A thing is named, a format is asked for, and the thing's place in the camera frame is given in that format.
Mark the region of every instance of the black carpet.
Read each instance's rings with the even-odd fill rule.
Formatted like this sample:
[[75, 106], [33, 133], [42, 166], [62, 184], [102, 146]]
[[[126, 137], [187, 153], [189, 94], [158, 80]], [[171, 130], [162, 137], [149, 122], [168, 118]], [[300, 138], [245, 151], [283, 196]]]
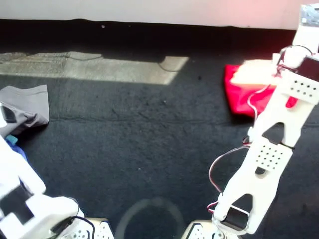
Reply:
[[[19, 24], [29, 24], [33, 33], [38, 29], [38, 36], [30, 37], [25, 27], [17, 32]], [[20, 146], [47, 185], [48, 195], [76, 198], [87, 216], [107, 217], [113, 229], [130, 206], [154, 197], [175, 204], [185, 226], [210, 218], [205, 207], [218, 196], [207, 178], [210, 163], [239, 146], [251, 124], [250, 119], [229, 112], [224, 65], [270, 59], [294, 36], [278, 30], [120, 23], [109, 23], [110, 31], [101, 35], [95, 33], [97, 23], [47, 22], [48, 29], [43, 22], [28, 24], [2, 22], [10, 39], [1, 39], [0, 51], [79, 50], [104, 52], [106, 58], [190, 58], [168, 86], [0, 76], [0, 87], [48, 85], [50, 124], [22, 134]], [[318, 117], [316, 109], [281, 178], [267, 219], [255, 235], [245, 238], [317, 238]], [[215, 177], [221, 186], [242, 160], [240, 152], [220, 162]], [[150, 207], [133, 218], [125, 238], [170, 239], [176, 228], [169, 212]]]

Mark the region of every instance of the gray fabric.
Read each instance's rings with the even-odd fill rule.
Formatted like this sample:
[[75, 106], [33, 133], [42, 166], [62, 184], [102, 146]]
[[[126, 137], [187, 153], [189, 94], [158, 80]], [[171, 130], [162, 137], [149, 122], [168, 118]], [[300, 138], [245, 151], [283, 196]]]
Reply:
[[0, 102], [11, 109], [16, 123], [0, 128], [0, 135], [17, 135], [23, 130], [49, 123], [49, 100], [46, 85], [30, 89], [7, 86], [0, 90]]

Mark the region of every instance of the white plastic bracket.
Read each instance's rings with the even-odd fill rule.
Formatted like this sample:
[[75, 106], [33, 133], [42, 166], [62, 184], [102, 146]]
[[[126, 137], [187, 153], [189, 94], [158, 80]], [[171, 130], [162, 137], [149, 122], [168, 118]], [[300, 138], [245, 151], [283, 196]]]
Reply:
[[[66, 235], [59, 237], [60, 239], [91, 239], [92, 226], [88, 223], [81, 221], [78, 226]], [[94, 238], [96, 239], [114, 239], [111, 227], [108, 221], [102, 221], [95, 224]]]
[[[218, 205], [212, 218], [215, 225], [224, 232], [236, 235], [253, 234], [275, 198], [279, 179], [287, 166], [297, 143], [301, 128], [314, 106], [319, 102], [319, 83], [289, 70], [283, 70], [278, 85], [265, 110], [257, 118], [249, 135], [253, 141], [243, 164], [229, 180], [224, 192], [219, 195]], [[297, 102], [291, 108], [289, 99]], [[262, 135], [276, 123], [285, 126], [284, 138], [274, 144]], [[253, 197], [252, 210], [246, 228], [237, 231], [221, 222], [225, 220], [232, 204], [245, 194]]]
[[[281, 75], [265, 110], [249, 133], [256, 139], [276, 123], [282, 122], [285, 125], [282, 143], [294, 147], [300, 137], [301, 128], [319, 102], [319, 82], [288, 70], [282, 71]], [[287, 108], [286, 103], [290, 97], [298, 101], [294, 107]]]

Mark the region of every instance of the red cloth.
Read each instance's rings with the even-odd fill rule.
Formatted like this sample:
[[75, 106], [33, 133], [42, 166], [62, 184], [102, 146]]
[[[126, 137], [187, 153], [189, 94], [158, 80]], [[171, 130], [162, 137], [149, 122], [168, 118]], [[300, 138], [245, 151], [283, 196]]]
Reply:
[[[235, 114], [242, 114], [254, 117], [253, 109], [247, 104], [248, 97], [256, 91], [265, 87], [263, 84], [240, 84], [233, 83], [231, 80], [239, 69], [240, 65], [226, 65], [225, 67], [225, 90], [230, 108]], [[250, 102], [260, 114], [264, 111], [276, 86], [269, 86], [264, 92], [255, 94]], [[297, 99], [290, 97], [286, 103], [287, 108], [293, 107]]]

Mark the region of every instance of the wire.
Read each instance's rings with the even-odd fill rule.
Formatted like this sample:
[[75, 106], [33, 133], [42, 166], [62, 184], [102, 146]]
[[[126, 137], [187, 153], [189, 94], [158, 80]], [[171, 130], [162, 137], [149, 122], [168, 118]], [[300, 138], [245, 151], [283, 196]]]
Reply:
[[216, 206], [217, 204], [218, 204], [218, 201], [213, 202], [213, 203], [211, 203], [211, 204], [208, 204], [208, 206], [207, 206], [208, 212], [211, 213], [211, 214], [214, 214], [214, 213], [215, 213], [215, 210], [211, 209], [211, 207]]
[[76, 212], [76, 216], [79, 214], [79, 211], [80, 211], [80, 205], [79, 205], [79, 202], [75, 199], [75, 198], [70, 198], [69, 199], [72, 199], [77, 205], [78, 205], [78, 211]]
[[95, 226], [92, 222], [90, 222], [89, 220], [87, 220], [86, 218], [83, 218], [83, 217], [79, 217], [79, 216], [73, 216], [70, 218], [70, 220], [72, 219], [80, 219], [82, 221], [85, 221], [86, 223], [90, 224], [91, 227], [92, 227], [92, 239], [94, 239], [94, 234], [95, 234]]
[[253, 96], [257, 95], [257, 94], [260, 94], [260, 93], [263, 93], [265, 90], [267, 90], [269, 87], [271, 86], [271, 83], [268, 84], [268, 85], [265, 85], [262, 89], [258, 90], [258, 91], [255, 91], [254, 93], [252, 93], [248, 99], [247, 99], [247, 104], [249, 105], [250, 108], [253, 109], [254, 111], [254, 124], [257, 120], [257, 117], [258, 117], [258, 111], [257, 111], [257, 108], [251, 103], [251, 98], [253, 98]]
[[302, 48], [306, 49], [308, 52], [310, 52], [311, 55], [313, 54], [313, 52], [312, 52], [309, 48], [307, 48], [307, 47], [305, 47], [305, 46], [301, 46], [301, 45], [290, 45], [290, 46], [286, 46], [286, 47], [284, 47], [283, 49], [280, 50], [280, 53], [279, 53], [279, 54], [280, 54], [280, 57], [279, 57], [278, 62], [277, 62], [276, 65], [279, 65], [281, 60], [284, 61], [284, 56], [285, 56], [286, 50], [287, 50], [288, 48], [292, 48], [292, 47], [294, 47], [294, 46], [302, 47]]
[[226, 156], [226, 155], [228, 155], [228, 154], [230, 154], [230, 153], [233, 153], [233, 152], [235, 152], [235, 151], [238, 151], [238, 150], [241, 150], [241, 149], [244, 149], [244, 148], [249, 148], [249, 147], [250, 147], [250, 145], [243, 145], [243, 146], [240, 146], [240, 147], [238, 147], [238, 148], [234, 148], [234, 149], [232, 149], [232, 150], [230, 150], [230, 151], [228, 151], [228, 152], [222, 154], [221, 156], [219, 156], [218, 158], [216, 158], [216, 159], [213, 161], [213, 163], [211, 164], [211, 166], [210, 166], [210, 168], [209, 168], [208, 177], [209, 177], [210, 183], [216, 188], [216, 190], [217, 190], [218, 192], [223, 193], [222, 190], [220, 189], [220, 187], [214, 182], [214, 180], [212, 179], [212, 176], [211, 176], [212, 171], [213, 171], [213, 169], [214, 169], [216, 163], [217, 163], [221, 158], [223, 158], [224, 156]]
[[180, 70], [168, 70], [168, 69], [165, 69], [160, 63], [158, 63], [158, 65], [163, 71], [167, 71], [167, 72], [179, 72], [180, 71]]

